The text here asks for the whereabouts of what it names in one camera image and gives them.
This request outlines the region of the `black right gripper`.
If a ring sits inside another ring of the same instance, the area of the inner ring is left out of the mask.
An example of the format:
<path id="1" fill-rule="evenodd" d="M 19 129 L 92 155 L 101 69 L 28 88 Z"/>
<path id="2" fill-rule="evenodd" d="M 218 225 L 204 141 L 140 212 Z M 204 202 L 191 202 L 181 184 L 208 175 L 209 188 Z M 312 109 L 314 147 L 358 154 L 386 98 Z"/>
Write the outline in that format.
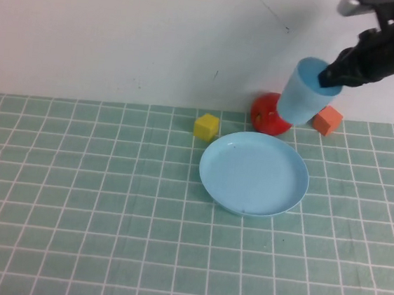
<path id="1" fill-rule="evenodd" d="M 319 73 L 321 88 L 356 88 L 394 74 L 394 20 L 378 23 L 378 27 L 360 33 L 356 46 L 342 50 Z"/>

